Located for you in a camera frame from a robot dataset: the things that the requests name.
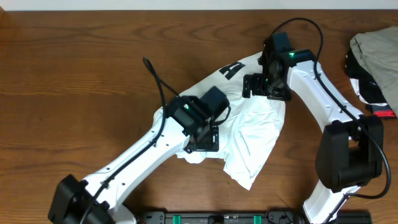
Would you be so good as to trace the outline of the white t-shirt black print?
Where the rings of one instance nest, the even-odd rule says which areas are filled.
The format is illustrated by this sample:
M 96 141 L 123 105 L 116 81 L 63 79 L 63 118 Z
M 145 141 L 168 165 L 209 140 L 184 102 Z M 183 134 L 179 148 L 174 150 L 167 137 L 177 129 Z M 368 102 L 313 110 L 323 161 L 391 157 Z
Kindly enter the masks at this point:
M 207 158 L 223 159 L 224 171 L 239 185 L 249 190 L 269 157 L 284 125 L 285 103 L 265 96 L 243 98 L 243 77 L 261 73 L 261 55 L 242 58 L 221 67 L 183 91 L 183 95 L 201 97 L 216 86 L 228 98 L 230 108 L 220 116 L 220 147 L 216 152 L 178 152 L 177 157 L 191 164 Z

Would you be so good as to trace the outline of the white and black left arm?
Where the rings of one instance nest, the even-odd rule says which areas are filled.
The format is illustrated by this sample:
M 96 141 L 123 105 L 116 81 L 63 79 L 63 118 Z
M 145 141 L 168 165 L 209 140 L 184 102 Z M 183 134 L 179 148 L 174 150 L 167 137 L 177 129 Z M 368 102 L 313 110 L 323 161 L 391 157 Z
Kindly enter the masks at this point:
M 124 205 L 130 193 L 158 166 L 180 152 L 216 152 L 219 121 L 229 109 L 224 95 L 177 96 L 154 115 L 143 137 L 114 161 L 77 180 L 63 178 L 55 190 L 48 219 L 52 223 L 135 223 Z

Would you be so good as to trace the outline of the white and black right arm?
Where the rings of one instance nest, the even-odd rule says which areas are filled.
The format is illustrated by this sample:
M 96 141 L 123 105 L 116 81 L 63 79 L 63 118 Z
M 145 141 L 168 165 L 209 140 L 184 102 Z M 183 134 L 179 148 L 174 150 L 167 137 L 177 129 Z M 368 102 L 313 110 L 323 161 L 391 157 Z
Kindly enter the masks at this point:
M 243 97 L 289 101 L 295 92 L 316 119 L 322 138 L 315 160 L 318 183 L 296 223 L 337 223 L 338 211 L 357 191 L 381 175 L 384 128 L 339 93 L 308 50 L 263 50 L 260 72 L 243 78 Z

